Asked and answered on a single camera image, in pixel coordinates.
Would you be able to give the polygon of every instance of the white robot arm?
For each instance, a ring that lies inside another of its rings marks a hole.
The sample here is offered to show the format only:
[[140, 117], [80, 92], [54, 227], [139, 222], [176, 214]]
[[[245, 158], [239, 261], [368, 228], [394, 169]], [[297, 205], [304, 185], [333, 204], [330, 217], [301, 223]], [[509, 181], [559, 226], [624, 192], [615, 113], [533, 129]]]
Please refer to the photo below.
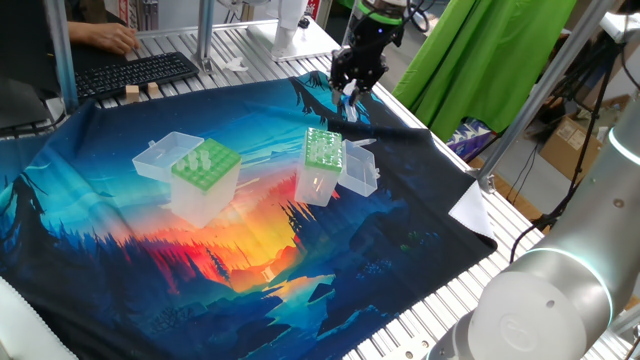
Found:
[[[611, 14], [601, 25], [623, 43], [638, 38], [636, 18], [626, 31]], [[487, 285], [428, 360], [577, 360], [591, 348], [640, 273], [639, 119], [630, 104], [551, 233]]]

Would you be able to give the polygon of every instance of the plastic container lid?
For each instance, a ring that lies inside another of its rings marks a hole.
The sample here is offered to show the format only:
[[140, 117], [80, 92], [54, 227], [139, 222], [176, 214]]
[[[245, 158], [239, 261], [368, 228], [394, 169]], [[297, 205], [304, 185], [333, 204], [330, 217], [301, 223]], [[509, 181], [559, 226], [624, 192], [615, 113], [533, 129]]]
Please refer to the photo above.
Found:
[[374, 139], [342, 142], [344, 162], [338, 184], [365, 197], [378, 189], [377, 180], [380, 177], [376, 169], [375, 155], [361, 147], [373, 142]]
[[203, 138], [174, 131], [162, 140], [150, 141], [149, 148], [133, 158], [140, 176], [171, 182], [171, 167], [204, 142]]

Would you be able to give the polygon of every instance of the green curtain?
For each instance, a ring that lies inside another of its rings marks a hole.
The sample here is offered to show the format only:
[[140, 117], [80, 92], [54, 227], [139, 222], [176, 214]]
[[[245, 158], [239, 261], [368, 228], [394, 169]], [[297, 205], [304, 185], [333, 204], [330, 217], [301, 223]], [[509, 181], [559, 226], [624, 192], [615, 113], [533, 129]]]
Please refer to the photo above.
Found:
[[393, 95], [448, 140], [465, 117], [501, 132], [524, 104], [576, 0], [452, 0]]

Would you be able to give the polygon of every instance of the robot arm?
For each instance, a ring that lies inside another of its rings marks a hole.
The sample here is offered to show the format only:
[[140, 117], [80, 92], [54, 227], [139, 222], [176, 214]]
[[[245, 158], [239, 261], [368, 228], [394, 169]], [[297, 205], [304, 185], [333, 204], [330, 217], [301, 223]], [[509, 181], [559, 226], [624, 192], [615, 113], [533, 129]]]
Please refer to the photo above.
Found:
[[382, 51], [393, 42], [400, 46], [403, 35], [405, 0], [357, 1], [357, 9], [349, 21], [348, 47], [333, 52], [329, 84], [333, 102], [338, 105], [344, 88], [355, 80], [350, 98], [353, 105], [358, 96], [368, 93], [389, 69]]
[[640, 272], [640, 104], [628, 106], [551, 233], [485, 288], [429, 360], [581, 358]]

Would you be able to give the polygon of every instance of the wooden block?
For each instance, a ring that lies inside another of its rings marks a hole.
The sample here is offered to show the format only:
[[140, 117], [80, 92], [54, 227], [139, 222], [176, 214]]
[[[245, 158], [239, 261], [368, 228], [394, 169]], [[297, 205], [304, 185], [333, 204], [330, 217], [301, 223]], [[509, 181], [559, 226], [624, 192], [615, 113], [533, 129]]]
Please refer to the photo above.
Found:
[[152, 98], [156, 98], [160, 96], [160, 89], [158, 88], [158, 84], [156, 83], [148, 83], [147, 92], [149, 93], [149, 96]]
[[140, 88], [137, 85], [127, 85], [125, 91], [127, 93], [127, 104], [140, 102]]

